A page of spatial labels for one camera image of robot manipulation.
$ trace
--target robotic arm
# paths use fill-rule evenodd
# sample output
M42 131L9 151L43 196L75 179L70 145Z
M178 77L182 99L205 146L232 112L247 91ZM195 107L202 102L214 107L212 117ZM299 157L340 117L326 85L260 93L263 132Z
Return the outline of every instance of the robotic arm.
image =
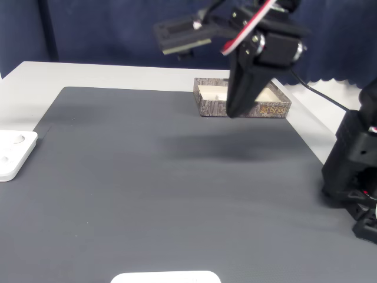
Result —
M289 19L300 0L255 1L255 6L234 7L229 20L210 15L222 2L215 0L196 15L158 23L154 31L164 54L192 55L192 48L209 44L214 37L236 39L264 5L275 2L229 55L226 108L227 115L233 118L250 111L266 84L294 66L305 49L301 40L309 31Z
M192 55L191 49L214 37L233 39L230 45L270 5L262 19L230 53L227 115L250 111L266 84L292 69L305 50L302 38L309 31L289 19L300 0L255 0L254 6L234 7L228 20L211 16L225 0L214 0L196 15L154 26L164 54ZM346 112L322 174L323 193L339 202L357 221L358 238L377 243L377 80L360 94L360 111Z

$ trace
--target blue curtain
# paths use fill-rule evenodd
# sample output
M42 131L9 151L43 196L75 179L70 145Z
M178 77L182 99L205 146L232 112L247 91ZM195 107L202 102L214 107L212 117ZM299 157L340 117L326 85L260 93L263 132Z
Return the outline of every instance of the blue curtain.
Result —
M295 66L306 82L335 78L363 88L377 78L376 0L302 0L292 18L312 31Z
M253 0L227 0L218 14L229 17L234 5ZM1 0L0 71L22 61L45 61L46 33L37 2L47 3L51 34L61 62L227 69L219 50L225 40L195 49L196 57L179 62L158 49L156 22L193 14L210 0ZM292 15L308 27L308 51L295 66L306 81L349 80L358 87L377 77L377 0L302 0ZM296 84L287 75L283 83Z

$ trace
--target dark gray mat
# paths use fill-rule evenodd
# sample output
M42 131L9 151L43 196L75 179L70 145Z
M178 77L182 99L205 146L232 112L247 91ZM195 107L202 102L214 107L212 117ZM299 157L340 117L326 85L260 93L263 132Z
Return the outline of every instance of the dark gray mat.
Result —
M0 184L2 283L376 282L377 247L321 199L322 165L286 120L202 118L191 93L65 88L36 131Z

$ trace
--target cardboard box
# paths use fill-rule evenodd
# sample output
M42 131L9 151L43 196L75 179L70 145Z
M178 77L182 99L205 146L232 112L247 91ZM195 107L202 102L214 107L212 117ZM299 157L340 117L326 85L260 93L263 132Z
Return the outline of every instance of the cardboard box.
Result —
M228 79L195 78L194 96L201 116L227 117L227 87ZM291 103L273 82L269 82L255 106L242 117L285 118Z

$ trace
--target white device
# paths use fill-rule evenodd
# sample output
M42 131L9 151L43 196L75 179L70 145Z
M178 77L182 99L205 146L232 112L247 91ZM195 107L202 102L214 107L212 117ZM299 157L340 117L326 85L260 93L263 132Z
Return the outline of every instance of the white device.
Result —
M221 283L211 271L172 271L123 273L111 283Z
M33 151L38 134L0 130L0 182L12 180Z

